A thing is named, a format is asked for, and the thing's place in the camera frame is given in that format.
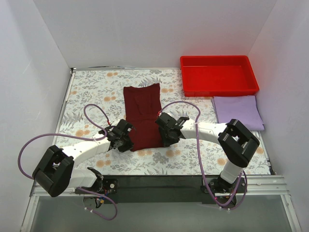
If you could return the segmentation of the dark red t shirt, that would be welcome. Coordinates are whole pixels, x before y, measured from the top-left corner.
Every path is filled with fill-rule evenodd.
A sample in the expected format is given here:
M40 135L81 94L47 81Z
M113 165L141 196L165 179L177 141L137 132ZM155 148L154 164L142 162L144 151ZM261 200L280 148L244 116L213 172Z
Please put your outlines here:
M126 121L134 126L129 137L131 151L163 147L159 127L155 123L161 111L160 84L147 87L124 87Z

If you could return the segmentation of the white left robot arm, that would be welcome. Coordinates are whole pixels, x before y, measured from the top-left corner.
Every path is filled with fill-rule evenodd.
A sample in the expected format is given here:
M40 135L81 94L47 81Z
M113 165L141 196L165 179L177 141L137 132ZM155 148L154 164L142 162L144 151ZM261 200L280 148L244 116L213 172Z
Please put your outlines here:
M94 168L77 170L76 167L100 153L113 149L119 152L132 149L129 133L133 128L132 124L120 119L115 126L99 131L90 141L63 148L53 145L43 155L32 177L52 197L60 195L67 188L83 188L92 193L103 193L103 175L99 171Z

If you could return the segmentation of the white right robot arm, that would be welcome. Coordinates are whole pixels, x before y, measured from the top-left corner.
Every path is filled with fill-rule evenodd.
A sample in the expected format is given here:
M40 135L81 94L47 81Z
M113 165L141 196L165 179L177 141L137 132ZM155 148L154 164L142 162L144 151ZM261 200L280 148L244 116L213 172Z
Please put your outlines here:
M210 188L217 192L229 192L236 186L236 179L248 166L260 142L239 120L228 123L195 122L188 117L174 119L162 113L155 121L163 145L170 146L180 139L198 139L218 144L222 147L228 161L219 177L213 180Z

